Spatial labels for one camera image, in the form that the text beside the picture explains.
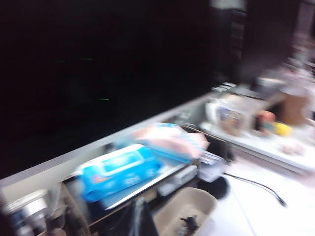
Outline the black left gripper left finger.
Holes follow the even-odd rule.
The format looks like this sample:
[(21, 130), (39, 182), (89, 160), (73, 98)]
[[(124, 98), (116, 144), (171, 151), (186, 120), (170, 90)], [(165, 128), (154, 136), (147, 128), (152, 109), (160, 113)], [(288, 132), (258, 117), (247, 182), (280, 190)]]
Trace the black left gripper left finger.
[(141, 226), (142, 199), (132, 201), (115, 225), (116, 236), (139, 236)]

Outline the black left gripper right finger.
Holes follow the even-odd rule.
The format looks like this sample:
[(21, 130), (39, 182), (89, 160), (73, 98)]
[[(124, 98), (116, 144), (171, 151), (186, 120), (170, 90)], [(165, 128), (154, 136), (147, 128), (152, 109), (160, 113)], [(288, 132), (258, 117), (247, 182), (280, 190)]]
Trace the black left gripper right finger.
[(158, 236), (149, 206), (144, 198), (135, 203), (135, 235)]

